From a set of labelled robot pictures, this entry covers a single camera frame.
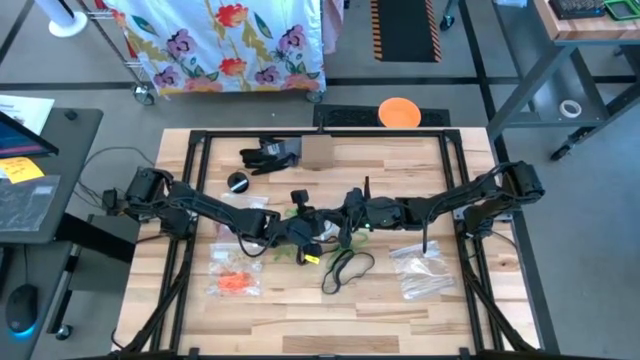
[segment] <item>plastic bag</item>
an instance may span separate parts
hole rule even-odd
[[[260,246],[245,244],[249,252]],[[238,244],[211,244],[207,294],[215,296],[260,296],[261,257],[246,256]]]
[[[236,195],[231,193],[224,193],[220,196],[220,201],[223,201],[231,206],[235,206],[240,209],[244,208],[252,208],[252,209],[264,209],[269,202],[269,198],[260,197],[260,196],[245,196],[245,195]],[[218,230],[218,236],[216,237],[218,242],[222,243],[230,243],[230,242],[238,242],[238,237],[236,234],[232,233],[229,230],[229,227],[226,225],[220,225]]]
[[[455,284],[437,241],[427,243],[426,254],[422,253],[422,244],[416,244],[392,251],[390,257],[407,300],[423,298]]]
[[[496,5],[513,6],[519,8],[527,7],[527,0],[493,0]]]
[[[0,179],[0,232],[38,231],[60,182],[59,175],[12,184]]]

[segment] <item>caster wheel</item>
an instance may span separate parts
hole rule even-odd
[[[320,104],[324,100],[324,91],[309,91],[307,92],[307,100],[310,103]]]
[[[453,23],[456,22],[456,18],[453,16],[449,16],[449,15],[445,15],[442,17],[442,21],[440,21],[440,30],[441,31],[447,31],[449,30],[449,28],[451,26],[453,26]]]
[[[149,89],[142,86],[136,86],[133,88],[133,97],[137,102],[144,106],[150,106],[155,104],[156,100],[149,92]]]
[[[59,340],[59,341],[67,340],[72,333],[73,333],[73,326],[62,324],[60,325],[60,328],[56,333],[56,340]]]
[[[565,145],[563,147],[561,147],[560,149],[558,149],[556,152],[554,152],[551,155],[551,161],[558,161],[560,159],[562,159],[563,157],[565,157],[569,151],[571,150],[571,146],[569,145]]]

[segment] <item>cardboard box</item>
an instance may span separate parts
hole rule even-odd
[[[330,135],[302,136],[300,166],[308,170],[333,167],[333,138]]]

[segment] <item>computer monitor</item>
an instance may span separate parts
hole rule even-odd
[[[0,159],[57,154],[58,148],[0,111]]]

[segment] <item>yellow and black striped mat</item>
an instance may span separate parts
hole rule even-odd
[[[371,0],[375,58],[440,62],[442,52],[431,0]]]

